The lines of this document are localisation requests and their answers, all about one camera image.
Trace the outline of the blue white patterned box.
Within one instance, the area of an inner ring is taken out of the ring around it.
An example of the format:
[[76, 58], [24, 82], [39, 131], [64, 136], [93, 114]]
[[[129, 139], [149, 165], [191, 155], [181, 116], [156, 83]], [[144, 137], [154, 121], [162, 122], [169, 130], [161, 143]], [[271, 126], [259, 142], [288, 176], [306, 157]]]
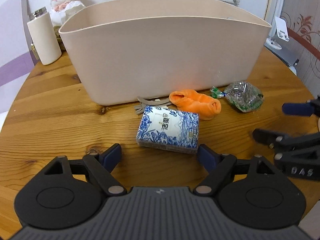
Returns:
[[138, 128], [140, 146], [194, 154], [199, 139], [199, 115], [158, 106], [146, 106]]

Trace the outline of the white thermos bottle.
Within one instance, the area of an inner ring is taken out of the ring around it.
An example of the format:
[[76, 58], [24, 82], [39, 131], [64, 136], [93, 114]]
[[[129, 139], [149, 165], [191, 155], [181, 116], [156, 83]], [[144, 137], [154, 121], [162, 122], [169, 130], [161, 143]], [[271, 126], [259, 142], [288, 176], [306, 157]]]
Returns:
[[59, 59], [62, 52], [46, 7], [32, 12], [27, 26], [42, 64], [49, 65]]

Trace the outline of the beige plastic storage basket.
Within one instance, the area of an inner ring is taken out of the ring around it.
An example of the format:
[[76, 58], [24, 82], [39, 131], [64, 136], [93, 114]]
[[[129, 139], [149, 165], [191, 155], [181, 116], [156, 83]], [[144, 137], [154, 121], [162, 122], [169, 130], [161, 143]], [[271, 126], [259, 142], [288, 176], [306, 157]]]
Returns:
[[271, 25], [217, 0], [114, 0], [77, 12], [59, 33], [100, 105], [247, 79]]

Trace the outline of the gold foil packet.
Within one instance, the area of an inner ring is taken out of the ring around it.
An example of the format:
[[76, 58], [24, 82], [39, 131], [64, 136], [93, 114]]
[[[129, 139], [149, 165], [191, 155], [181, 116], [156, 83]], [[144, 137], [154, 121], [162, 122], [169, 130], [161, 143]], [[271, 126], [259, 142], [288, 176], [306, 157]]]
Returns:
[[35, 45], [33, 43], [31, 43], [30, 46], [31, 46], [31, 51], [33, 52], [35, 59], [39, 60], [40, 58], [39, 58], [39, 55], [38, 55], [37, 50], [35, 48]]

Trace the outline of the orange sock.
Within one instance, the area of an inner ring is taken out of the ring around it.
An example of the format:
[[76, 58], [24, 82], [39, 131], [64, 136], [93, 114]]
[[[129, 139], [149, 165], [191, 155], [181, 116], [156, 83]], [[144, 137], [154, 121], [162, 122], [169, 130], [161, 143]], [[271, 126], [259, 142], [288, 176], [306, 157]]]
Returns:
[[201, 120], [212, 120], [222, 108], [219, 100], [192, 89], [171, 92], [169, 100], [178, 110], [196, 113]]

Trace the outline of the tissue box with tissue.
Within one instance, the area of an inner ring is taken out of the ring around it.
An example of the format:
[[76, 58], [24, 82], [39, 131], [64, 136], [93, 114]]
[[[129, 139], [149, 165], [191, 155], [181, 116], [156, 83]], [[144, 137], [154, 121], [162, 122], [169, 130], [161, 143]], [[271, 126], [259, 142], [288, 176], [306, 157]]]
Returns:
[[65, 9], [62, 9], [61, 11], [55, 11], [54, 9], [52, 9], [49, 12], [50, 18], [53, 24], [54, 32], [56, 35], [56, 39], [62, 51], [66, 51], [66, 49], [65, 49], [65, 45], [63, 44], [62, 38], [60, 36], [59, 29], [69, 18], [71, 18], [74, 14], [76, 14], [80, 10], [84, 9], [84, 7], [85, 5], [82, 2], [72, 1], [68, 3]]

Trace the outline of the white phone stand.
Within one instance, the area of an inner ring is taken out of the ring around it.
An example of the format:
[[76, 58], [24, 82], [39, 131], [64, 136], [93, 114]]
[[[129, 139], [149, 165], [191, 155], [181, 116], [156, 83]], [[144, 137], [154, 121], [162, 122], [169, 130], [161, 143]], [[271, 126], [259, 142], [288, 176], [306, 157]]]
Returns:
[[272, 51], [282, 50], [282, 46], [277, 42], [277, 39], [283, 40], [285, 42], [289, 42], [290, 40], [286, 22], [282, 18], [275, 16], [271, 33], [267, 37], [265, 42], [265, 47], [271, 49]]

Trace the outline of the purple white headboard panel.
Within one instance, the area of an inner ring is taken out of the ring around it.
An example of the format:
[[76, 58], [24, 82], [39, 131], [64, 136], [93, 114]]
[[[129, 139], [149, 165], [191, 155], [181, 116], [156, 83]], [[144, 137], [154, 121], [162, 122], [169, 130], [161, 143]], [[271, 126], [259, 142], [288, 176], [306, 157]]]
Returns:
[[1, 112], [12, 106], [37, 60], [31, 52], [27, 27], [28, 0], [7, 0], [1, 5]]

